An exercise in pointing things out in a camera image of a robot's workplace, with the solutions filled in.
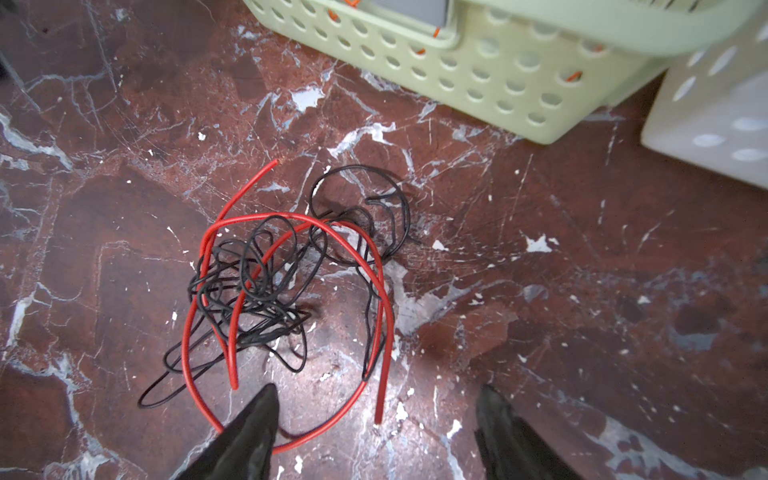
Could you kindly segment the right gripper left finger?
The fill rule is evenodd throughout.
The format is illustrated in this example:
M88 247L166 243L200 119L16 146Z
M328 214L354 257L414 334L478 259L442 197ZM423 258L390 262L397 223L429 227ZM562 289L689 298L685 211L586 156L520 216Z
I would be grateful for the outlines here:
M268 479L279 411L277 387L269 383L178 479Z

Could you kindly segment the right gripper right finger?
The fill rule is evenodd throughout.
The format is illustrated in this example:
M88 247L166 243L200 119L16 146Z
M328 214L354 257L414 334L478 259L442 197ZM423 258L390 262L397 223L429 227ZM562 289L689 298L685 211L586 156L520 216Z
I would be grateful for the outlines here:
M480 389L475 416L487 479L581 479L491 385Z

